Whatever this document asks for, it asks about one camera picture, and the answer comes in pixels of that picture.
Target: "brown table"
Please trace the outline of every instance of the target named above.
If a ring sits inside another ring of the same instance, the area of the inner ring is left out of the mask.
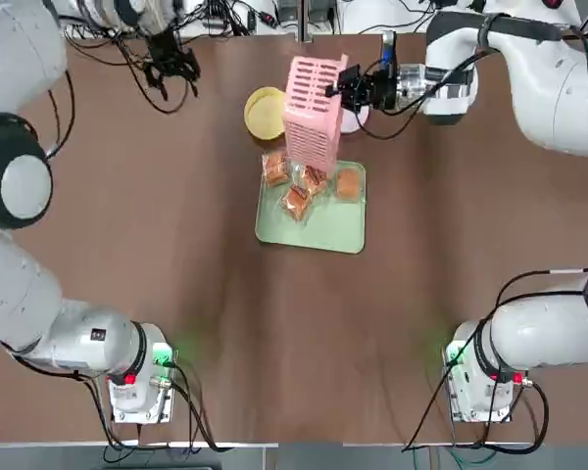
[[[282,87],[296,54],[369,64],[379,39],[194,44],[200,99],[173,117],[148,107],[128,70],[71,57],[78,114],[53,162],[53,206],[17,240],[66,297],[161,326],[200,371],[218,441],[404,443],[462,320],[484,315],[520,271],[588,263],[588,160],[525,140],[505,64],[489,58],[460,124],[418,117],[396,140],[343,139],[340,159],[367,168],[361,254],[262,245],[261,148],[244,127],[246,98]],[[421,37],[400,37],[401,62],[423,57]],[[26,115],[54,136],[46,98]],[[400,119],[369,125],[389,131]],[[548,441],[588,443],[588,366],[534,376],[551,401]],[[531,441],[524,415],[492,438]],[[186,416],[179,405],[144,440],[186,441]],[[469,441],[478,429],[461,431]],[[419,440],[450,439],[441,397]],[[32,375],[0,348],[0,442],[102,440],[81,386]]]

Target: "green light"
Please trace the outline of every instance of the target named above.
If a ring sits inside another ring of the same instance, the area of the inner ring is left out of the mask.
[[[155,343],[153,345],[153,363],[162,365],[165,362],[172,362],[172,348],[166,343]]]

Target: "floor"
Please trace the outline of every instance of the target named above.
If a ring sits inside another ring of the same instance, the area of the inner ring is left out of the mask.
[[[427,450],[420,450],[416,455],[401,453],[400,447],[370,446],[343,447],[340,445],[289,445],[274,452],[279,470],[396,470],[423,469],[429,467]],[[457,463],[445,451],[441,450],[440,465],[433,468],[442,470],[458,469]],[[465,459],[477,460],[484,453],[463,454]],[[197,456],[185,461],[181,450],[170,452],[141,452],[122,463],[122,468],[158,468],[174,469],[189,467],[211,467],[215,470],[263,470],[264,452],[261,448],[244,448],[222,455],[203,450]],[[492,470],[568,470],[582,468],[588,470],[588,447],[580,446],[544,446],[532,455],[525,457],[498,455],[483,465]],[[0,470],[96,470],[105,468],[102,460],[102,448],[98,446],[81,447],[28,447],[0,448]]]

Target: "white cylindrical joint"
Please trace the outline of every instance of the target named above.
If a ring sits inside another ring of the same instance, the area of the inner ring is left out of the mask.
[[[51,193],[50,171],[38,157],[16,157],[2,175],[0,194],[5,208],[14,217],[37,217],[48,206]]]

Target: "green cable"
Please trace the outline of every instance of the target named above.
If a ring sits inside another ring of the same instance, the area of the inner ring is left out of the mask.
[[[458,464],[458,468],[460,470],[464,470],[464,467],[462,466],[462,462],[460,461],[460,459],[452,452],[449,451],[449,453],[451,453],[451,456],[453,457],[453,459],[455,460],[455,463]]]
[[[455,458],[458,462],[463,463],[464,465],[467,465],[469,467],[477,467],[479,465],[483,465],[485,463],[488,463],[490,460],[492,460],[497,455],[497,451],[493,450],[492,453],[490,453],[489,455],[487,455],[486,457],[484,457],[480,460],[465,460],[465,459],[461,458],[459,455],[455,454],[452,449],[450,449],[448,447],[444,447],[444,448],[446,450],[448,450],[449,453],[453,456],[453,458]]]

